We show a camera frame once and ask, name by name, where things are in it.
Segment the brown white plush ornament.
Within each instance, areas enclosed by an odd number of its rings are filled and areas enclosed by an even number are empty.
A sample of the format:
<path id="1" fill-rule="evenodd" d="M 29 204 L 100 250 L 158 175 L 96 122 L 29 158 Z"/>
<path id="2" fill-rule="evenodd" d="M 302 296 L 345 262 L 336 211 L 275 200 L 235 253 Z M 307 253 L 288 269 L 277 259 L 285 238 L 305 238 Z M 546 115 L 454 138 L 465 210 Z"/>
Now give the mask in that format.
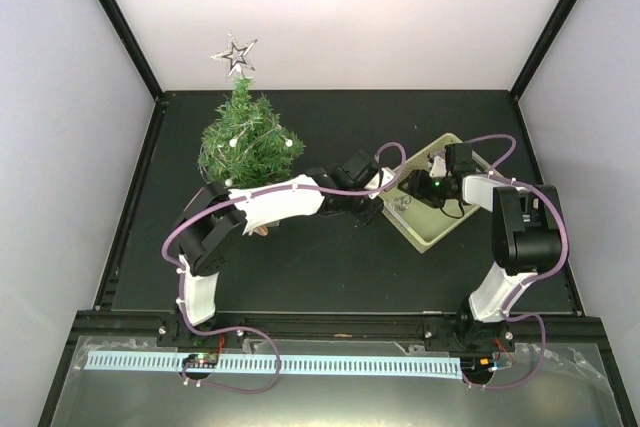
<path id="1" fill-rule="evenodd" d="M 259 226 L 256 227 L 254 229 L 251 230 L 250 234 L 251 235 L 258 235 L 258 236 L 267 236 L 269 233 L 268 227 L 267 226 Z"/>

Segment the green plastic basket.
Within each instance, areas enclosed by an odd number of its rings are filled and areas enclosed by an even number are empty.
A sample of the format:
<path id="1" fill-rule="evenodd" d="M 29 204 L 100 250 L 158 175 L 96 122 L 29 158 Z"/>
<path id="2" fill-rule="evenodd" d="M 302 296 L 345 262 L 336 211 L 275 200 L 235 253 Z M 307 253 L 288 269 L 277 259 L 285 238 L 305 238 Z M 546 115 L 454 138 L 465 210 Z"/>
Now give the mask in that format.
<path id="1" fill-rule="evenodd" d="M 392 211 L 391 199 L 408 194 L 405 192 L 407 177 L 414 170 L 429 173 L 431 160 L 436 155 L 446 160 L 446 176 L 458 181 L 458 199 L 447 201 L 441 209 L 434 209 L 410 195 L 412 202 L 405 212 Z M 390 190 L 380 194 L 384 202 L 383 214 L 420 253 L 429 250 L 476 211 L 493 210 L 497 183 L 488 177 L 490 164 L 452 133 L 440 136 L 393 171 L 399 180 Z"/>

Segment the silver star tree topper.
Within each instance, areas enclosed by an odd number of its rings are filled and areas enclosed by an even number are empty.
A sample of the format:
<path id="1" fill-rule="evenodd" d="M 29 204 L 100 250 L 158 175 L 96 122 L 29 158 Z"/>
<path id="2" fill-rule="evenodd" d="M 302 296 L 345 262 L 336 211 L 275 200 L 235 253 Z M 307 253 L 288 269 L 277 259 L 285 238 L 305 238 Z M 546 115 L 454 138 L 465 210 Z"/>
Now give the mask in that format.
<path id="1" fill-rule="evenodd" d="M 227 32 L 226 49 L 210 56 L 211 60 L 223 62 L 227 65 L 227 79 L 246 79 L 246 71 L 255 71 L 255 67 L 248 56 L 258 40 L 239 42 L 231 31 Z"/>

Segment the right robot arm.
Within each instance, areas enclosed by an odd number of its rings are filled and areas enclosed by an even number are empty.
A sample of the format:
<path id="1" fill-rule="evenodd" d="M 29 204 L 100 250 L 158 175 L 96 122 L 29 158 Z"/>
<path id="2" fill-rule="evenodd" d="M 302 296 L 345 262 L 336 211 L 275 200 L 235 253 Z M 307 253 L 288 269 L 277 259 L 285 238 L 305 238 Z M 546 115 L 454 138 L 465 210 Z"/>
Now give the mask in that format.
<path id="1" fill-rule="evenodd" d="M 457 343 L 480 351 L 502 335 L 511 308 L 533 283 L 564 267 L 569 242 L 557 188 L 482 172 L 470 145 L 448 144 L 444 172 L 412 171 L 399 189 L 432 209 L 448 201 L 492 215 L 493 264 L 462 302 L 453 322 Z"/>

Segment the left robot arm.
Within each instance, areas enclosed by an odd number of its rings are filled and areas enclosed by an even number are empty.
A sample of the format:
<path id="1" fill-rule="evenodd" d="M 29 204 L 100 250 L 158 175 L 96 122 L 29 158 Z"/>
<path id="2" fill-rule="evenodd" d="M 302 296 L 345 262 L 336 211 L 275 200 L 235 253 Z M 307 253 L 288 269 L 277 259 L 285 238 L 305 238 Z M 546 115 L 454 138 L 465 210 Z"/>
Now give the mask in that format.
<path id="1" fill-rule="evenodd" d="M 309 169 L 272 185 L 234 189 L 209 183 L 200 189 L 162 246 L 180 278 L 181 336 L 193 346 L 213 338 L 219 270 L 226 251 L 242 236 L 300 216 L 349 212 L 367 223 L 382 208 L 380 193 L 394 181 L 391 169 L 359 151 L 342 165 Z"/>

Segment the small green christmas tree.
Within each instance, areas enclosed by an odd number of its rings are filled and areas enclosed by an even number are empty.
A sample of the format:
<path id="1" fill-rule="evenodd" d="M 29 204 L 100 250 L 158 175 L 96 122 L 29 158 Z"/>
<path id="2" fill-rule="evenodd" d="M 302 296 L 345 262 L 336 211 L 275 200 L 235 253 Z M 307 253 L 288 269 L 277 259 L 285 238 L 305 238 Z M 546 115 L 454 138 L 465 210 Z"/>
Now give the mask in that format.
<path id="1" fill-rule="evenodd" d="M 305 144 L 281 123 L 265 95 L 254 96 L 248 78 L 233 90 L 201 134 L 197 159 L 203 180 L 248 189 L 290 178 Z"/>

